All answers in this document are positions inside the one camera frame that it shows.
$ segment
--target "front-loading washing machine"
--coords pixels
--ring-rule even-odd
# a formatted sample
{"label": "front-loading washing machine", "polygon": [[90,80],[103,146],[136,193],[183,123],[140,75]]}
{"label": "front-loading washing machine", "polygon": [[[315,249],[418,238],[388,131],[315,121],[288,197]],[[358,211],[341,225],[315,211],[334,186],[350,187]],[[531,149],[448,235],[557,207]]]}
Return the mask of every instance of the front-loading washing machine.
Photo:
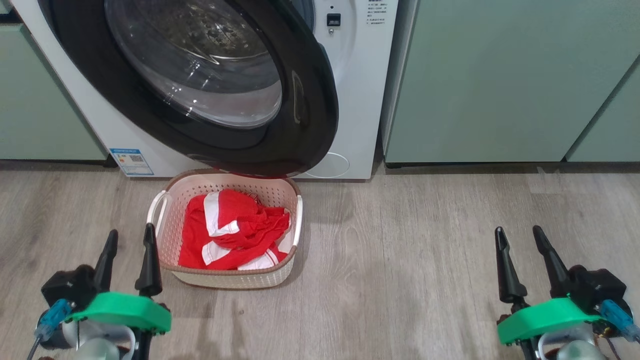
{"label": "front-loading washing machine", "polygon": [[397,0],[13,5],[128,176],[371,176]]}

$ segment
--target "plastic basket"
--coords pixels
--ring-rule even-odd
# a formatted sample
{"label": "plastic basket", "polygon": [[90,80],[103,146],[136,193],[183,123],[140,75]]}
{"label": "plastic basket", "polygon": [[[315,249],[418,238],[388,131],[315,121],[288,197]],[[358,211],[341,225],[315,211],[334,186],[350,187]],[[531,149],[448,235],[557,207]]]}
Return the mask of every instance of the plastic basket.
{"label": "plastic basket", "polygon": [[[288,253],[283,261],[261,270],[198,270],[178,265],[187,204],[194,196],[223,189],[255,193],[265,206],[281,206],[291,212],[289,229],[278,240],[280,251]],[[291,273],[300,239],[302,196],[290,179],[252,179],[222,174],[213,169],[192,170],[174,177],[165,190],[156,195],[149,207],[147,222],[156,225],[161,267],[181,281],[207,288],[269,288],[282,283]]]}

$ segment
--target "wooden floor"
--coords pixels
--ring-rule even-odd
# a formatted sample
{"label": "wooden floor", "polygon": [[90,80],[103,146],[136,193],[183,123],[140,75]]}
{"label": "wooden floor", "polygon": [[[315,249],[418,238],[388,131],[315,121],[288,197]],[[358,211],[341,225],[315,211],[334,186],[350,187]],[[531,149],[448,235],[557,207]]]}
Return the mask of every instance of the wooden floor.
{"label": "wooden floor", "polygon": [[[166,180],[115,170],[0,163],[0,357],[24,359],[62,269],[94,264],[120,231],[112,289],[134,292],[145,215]],[[548,299],[531,227],[569,266],[607,267],[640,311],[640,175],[379,168],[369,182],[300,182],[305,216],[290,278],[257,291],[192,288],[163,274],[173,329],[152,359],[521,359],[498,344],[493,230],[501,225],[527,300]],[[640,346],[616,342],[625,359]],[[46,352],[72,359],[73,352]]]}

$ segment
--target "clothes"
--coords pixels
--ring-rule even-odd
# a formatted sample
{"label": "clothes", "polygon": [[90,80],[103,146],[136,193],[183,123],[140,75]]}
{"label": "clothes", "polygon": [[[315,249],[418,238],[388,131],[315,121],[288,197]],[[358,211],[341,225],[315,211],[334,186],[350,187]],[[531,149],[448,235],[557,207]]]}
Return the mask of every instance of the clothes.
{"label": "clothes", "polygon": [[247,194],[225,189],[199,195],[186,208],[178,264],[208,270],[275,264],[273,258],[279,262],[287,255],[278,250],[276,241],[288,228],[284,208],[267,208]]}

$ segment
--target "blue connector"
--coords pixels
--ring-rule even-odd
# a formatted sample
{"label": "blue connector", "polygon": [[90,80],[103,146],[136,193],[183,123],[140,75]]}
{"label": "blue connector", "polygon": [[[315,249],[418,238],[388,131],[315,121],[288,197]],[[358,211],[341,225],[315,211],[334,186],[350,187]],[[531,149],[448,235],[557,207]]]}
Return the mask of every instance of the blue connector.
{"label": "blue connector", "polygon": [[33,335],[38,341],[47,341],[58,328],[58,325],[71,313],[71,305],[65,299],[60,299],[44,314]]}
{"label": "blue connector", "polygon": [[634,319],[615,302],[612,300],[603,301],[600,304],[599,312],[605,320],[620,330],[627,341],[640,343],[640,327],[634,324]]}

